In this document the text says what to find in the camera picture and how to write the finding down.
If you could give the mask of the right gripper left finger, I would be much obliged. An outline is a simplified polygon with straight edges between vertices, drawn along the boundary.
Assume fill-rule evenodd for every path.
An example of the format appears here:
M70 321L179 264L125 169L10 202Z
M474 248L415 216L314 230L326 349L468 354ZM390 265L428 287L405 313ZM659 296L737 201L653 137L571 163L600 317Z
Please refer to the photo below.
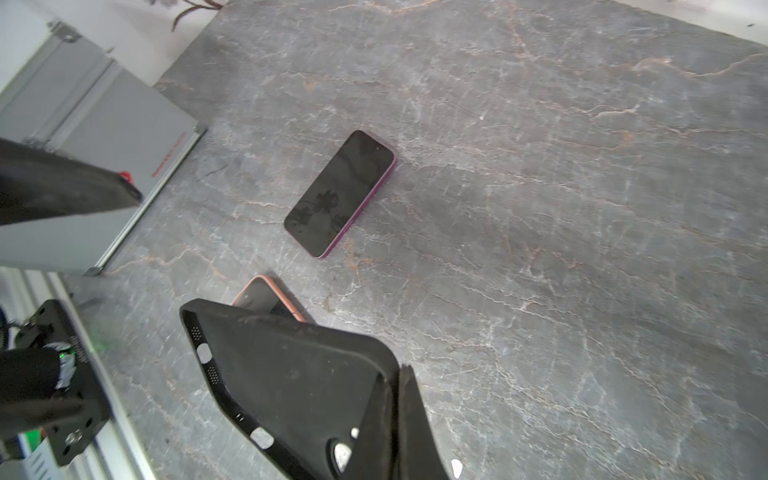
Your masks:
M143 195L116 172L3 139L1 224L133 208Z

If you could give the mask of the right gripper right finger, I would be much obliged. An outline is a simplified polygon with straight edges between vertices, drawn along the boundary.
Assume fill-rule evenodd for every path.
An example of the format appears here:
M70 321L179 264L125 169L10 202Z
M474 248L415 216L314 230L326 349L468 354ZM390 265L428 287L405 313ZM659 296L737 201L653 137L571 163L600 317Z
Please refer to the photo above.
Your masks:
M447 479L413 368L379 376L343 479Z

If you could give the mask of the black phone case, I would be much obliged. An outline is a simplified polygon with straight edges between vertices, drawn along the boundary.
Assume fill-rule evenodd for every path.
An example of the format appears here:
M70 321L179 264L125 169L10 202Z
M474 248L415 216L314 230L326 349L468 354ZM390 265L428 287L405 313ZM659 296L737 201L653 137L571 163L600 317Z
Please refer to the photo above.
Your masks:
M379 340L194 299L180 319L225 417L290 479L337 479L333 448L351 446L375 381L399 363Z

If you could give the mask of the purple phone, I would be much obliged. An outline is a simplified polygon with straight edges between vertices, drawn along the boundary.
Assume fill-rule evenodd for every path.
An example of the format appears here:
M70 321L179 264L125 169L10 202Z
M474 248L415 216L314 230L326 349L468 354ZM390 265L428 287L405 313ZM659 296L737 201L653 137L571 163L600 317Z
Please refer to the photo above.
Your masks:
M392 149L353 131L288 213L284 228L312 257L326 257L396 162Z

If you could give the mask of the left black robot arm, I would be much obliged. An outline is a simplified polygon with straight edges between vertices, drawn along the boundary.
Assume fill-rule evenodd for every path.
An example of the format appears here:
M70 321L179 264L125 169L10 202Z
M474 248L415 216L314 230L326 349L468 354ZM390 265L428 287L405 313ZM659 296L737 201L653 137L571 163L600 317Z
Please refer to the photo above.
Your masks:
M71 349L52 347L1 353L1 437L70 420L85 402L67 393L77 370Z

